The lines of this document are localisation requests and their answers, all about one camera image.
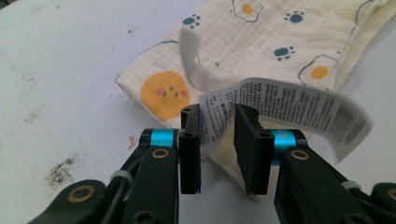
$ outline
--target stain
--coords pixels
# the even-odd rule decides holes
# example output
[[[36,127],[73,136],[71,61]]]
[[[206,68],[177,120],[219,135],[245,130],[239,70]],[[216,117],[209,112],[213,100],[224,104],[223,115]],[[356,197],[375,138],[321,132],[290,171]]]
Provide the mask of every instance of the stain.
[[[42,106],[40,106],[39,108],[37,108],[36,110],[34,110],[34,112],[32,112],[29,117],[27,117],[26,119],[24,119],[23,121],[25,121],[28,124],[33,124],[35,123],[38,119],[39,119],[39,113],[44,109],[44,107],[46,107],[47,105],[49,105],[49,103],[46,103]]]
[[[73,176],[70,174],[70,171],[76,161],[76,157],[71,157],[57,164],[49,171],[49,174],[46,176],[46,183],[52,189],[57,189],[65,183],[72,183],[74,179]]]
[[[34,6],[33,4],[29,4],[28,6],[29,6],[29,7],[32,7],[34,10],[39,10],[39,9],[41,9],[40,7],[36,7],[36,6]]]
[[[19,55],[21,56],[21,55],[25,54],[25,53],[26,53],[26,51],[27,51],[27,48],[20,49],[20,53],[19,53]]]
[[[162,5],[158,6],[157,8],[155,8],[153,11],[155,13],[157,13],[159,11],[159,9],[161,9],[162,7],[166,6],[166,4],[168,4],[167,2],[163,3]]]
[[[128,31],[128,34],[133,35],[134,32],[135,32],[136,30],[138,30],[138,29],[139,29],[139,27],[135,27],[134,29],[129,30],[129,31]]]
[[[31,74],[22,74],[22,75],[21,75],[21,80],[27,79],[28,81],[30,81],[31,79],[34,79],[34,78],[31,77],[30,75],[31,75]]]
[[[37,83],[33,77],[21,77],[21,80],[25,82],[25,88],[21,91],[21,98],[26,99],[30,98],[35,93],[35,89],[37,87]]]
[[[134,135],[131,133],[131,136],[129,136],[128,139],[131,142],[131,146],[128,147],[128,150],[134,149],[134,147],[137,145],[137,140],[134,138]]]
[[[24,119],[26,123],[33,124],[38,119],[38,115],[36,112],[29,115],[27,119]]]

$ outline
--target white label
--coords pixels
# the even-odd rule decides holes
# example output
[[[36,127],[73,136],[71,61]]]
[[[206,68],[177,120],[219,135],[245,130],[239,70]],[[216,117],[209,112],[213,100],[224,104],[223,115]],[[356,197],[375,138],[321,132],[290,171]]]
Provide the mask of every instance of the white label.
[[[210,149],[234,121],[234,105],[248,105],[266,119],[293,128],[320,133],[343,159],[371,131],[372,121],[350,100],[304,86],[250,77],[199,98],[203,115],[203,150]]]

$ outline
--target orange circle print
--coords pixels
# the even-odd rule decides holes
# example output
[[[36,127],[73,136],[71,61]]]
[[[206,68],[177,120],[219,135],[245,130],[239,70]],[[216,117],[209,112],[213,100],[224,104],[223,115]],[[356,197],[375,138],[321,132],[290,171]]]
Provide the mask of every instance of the orange circle print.
[[[143,84],[140,97],[144,105],[160,120],[176,118],[190,104],[190,94],[183,77],[165,71],[150,76]]]

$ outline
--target white table surface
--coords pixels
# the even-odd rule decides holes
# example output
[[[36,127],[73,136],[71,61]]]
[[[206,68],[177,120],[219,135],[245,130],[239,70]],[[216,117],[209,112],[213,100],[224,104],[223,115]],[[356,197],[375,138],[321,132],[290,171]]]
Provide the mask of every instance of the white table surface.
[[[19,0],[0,10],[0,223],[31,220],[72,182],[108,184],[132,152],[129,137],[161,127],[114,79],[204,3]],[[343,90],[375,126],[335,167],[367,193],[396,183],[395,59],[393,19]],[[309,142],[329,150],[320,137]],[[62,163],[64,181],[51,182]],[[279,223],[272,200],[253,201],[212,161],[202,166],[202,194],[181,195],[180,223]]]

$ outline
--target blue paw print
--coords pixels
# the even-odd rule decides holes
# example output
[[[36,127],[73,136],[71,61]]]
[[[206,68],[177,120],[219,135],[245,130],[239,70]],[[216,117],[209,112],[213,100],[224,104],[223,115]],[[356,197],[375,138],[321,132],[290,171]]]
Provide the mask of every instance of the blue paw print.
[[[282,61],[282,59],[289,59],[290,54],[295,53],[294,47],[290,46],[288,48],[281,48],[281,49],[276,49],[274,51],[275,56],[277,57],[278,61]]]
[[[193,29],[195,26],[199,26],[201,17],[193,14],[191,17],[188,17],[186,20],[183,21],[183,24],[189,25],[191,29]]]
[[[285,21],[290,20],[293,23],[297,23],[304,19],[303,15],[303,12],[294,11],[292,14],[286,14]]]

